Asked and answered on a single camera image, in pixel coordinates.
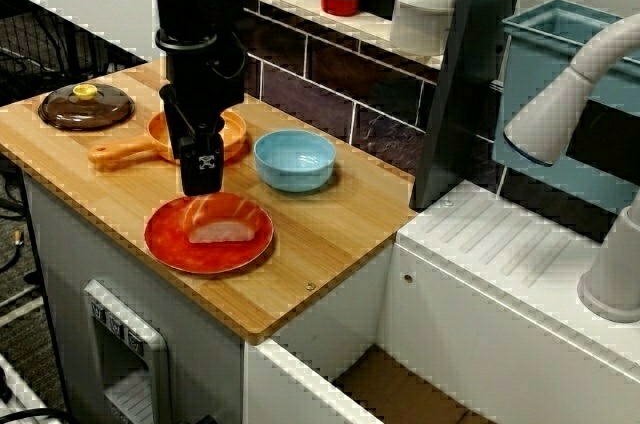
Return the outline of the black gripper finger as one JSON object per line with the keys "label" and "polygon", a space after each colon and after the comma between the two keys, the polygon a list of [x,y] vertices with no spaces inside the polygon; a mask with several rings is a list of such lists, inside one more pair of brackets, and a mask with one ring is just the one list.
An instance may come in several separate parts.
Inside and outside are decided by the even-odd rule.
{"label": "black gripper finger", "polygon": [[224,144],[221,136],[179,141],[182,189],[186,196],[217,193],[222,188]]}

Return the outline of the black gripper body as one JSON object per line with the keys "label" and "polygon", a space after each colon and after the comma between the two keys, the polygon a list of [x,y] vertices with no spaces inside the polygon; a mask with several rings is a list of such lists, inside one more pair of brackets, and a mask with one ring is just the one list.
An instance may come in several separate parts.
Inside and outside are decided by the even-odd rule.
{"label": "black gripper body", "polygon": [[166,53],[168,84],[161,89],[173,142],[219,132],[221,114],[242,102],[246,49],[233,31],[196,41],[176,40],[164,31],[155,36]]}

